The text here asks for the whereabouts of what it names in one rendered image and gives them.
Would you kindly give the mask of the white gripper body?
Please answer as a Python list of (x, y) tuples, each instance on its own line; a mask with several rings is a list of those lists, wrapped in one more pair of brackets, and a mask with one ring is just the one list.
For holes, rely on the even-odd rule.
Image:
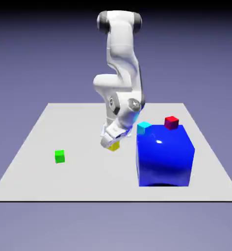
[(125, 137), (129, 137), (131, 135), (132, 127), (130, 128), (122, 128), (115, 123), (108, 124), (104, 123), (103, 129), (101, 132), (101, 145), (104, 148), (109, 148), (114, 143), (119, 142)]

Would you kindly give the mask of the small yellow cube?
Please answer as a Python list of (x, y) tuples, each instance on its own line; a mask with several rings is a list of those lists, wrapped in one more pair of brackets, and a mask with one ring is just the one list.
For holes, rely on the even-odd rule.
[(112, 145), (110, 145), (107, 149), (110, 151), (116, 151), (120, 148), (120, 141), (117, 141), (115, 143), (113, 143)]

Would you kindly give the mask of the small cyan cube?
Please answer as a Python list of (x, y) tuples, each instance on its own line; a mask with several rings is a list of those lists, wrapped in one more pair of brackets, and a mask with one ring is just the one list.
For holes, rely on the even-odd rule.
[(149, 127), (151, 127), (152, 124), (149, 122), (141, 122), (137, 124), (137, 135), (144, 135)]

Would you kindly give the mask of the small green cube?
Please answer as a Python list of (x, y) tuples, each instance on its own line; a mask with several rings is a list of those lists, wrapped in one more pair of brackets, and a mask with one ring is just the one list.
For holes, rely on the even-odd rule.
[(55, 162), (58, 163), (64, 163), (65, 162), (65, 152), (64, 150), (56, 150), (54, 152)]

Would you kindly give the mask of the small red cube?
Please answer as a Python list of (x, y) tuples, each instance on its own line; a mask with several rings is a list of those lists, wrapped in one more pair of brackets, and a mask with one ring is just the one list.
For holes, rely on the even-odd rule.
[(166, 117), (164, 126), (169, 130), (177, 129), (179, 126), (179, 119), (174, 116)]

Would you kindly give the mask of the large blue box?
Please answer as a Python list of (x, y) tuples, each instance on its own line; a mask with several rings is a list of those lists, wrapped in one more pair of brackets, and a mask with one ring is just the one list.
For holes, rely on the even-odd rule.
[(138, 183), (144, 186), (186, 187), (190, 183), (195, 148), (185, 128), (151, 125), (136, 136)]

